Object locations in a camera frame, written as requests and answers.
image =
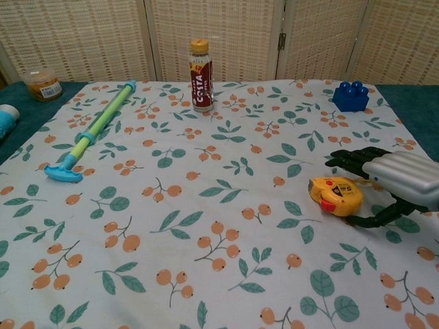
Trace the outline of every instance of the bottle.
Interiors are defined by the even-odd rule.
[[[192,104],[196,112],[208,112],[213,109],[212,60],[209,57],[209,41],[195,39],[191,41]]]

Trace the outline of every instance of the woven folding screen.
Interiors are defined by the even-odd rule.
[[[0,42],[18,74],[49,66],[64,81],[155,80],[141,0],[2,0]]]
[[[376,0],[355,53],[352,80],[439,84],[439,1]]]
[[[278,79],[340,79],[367,1],[287,0]]]
[[[148,23],[163,80],[189,80],[192,38],[209,39],[216,81],[275,78],[282,1],[146,0],[145,4],[151,8],[153,19],[148,15]]]

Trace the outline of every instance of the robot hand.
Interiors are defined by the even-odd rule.
[[[326,166],[340,167],[378,182],[396,202],[375,217],[348,216],[346,221],[364,228],[384,226],[414,210],[439,211],[439,163],[406,151],[394,153],[376,147],[331,153]]]

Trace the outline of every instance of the plastic jar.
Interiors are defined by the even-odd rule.
[[[212,60],[209,57],[207,39],[191,41],[192,104],[197,112],[208,112],[213,109]]]
[[[33,69],[23,76],[27,89],[37,101],[50,101],[62,94],[62,88],[52,69]]]

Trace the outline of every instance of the bottle label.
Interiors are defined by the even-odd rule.
[[[61,93],[61,85],[57,81],[54,84],[51,84],[50,86],[40,88],[40,92],[44,98],[53,97],[53,96]]]
[[[192,103],[204,108],[213,102],[212,95],[212,61],[207,63],[191,62]]]

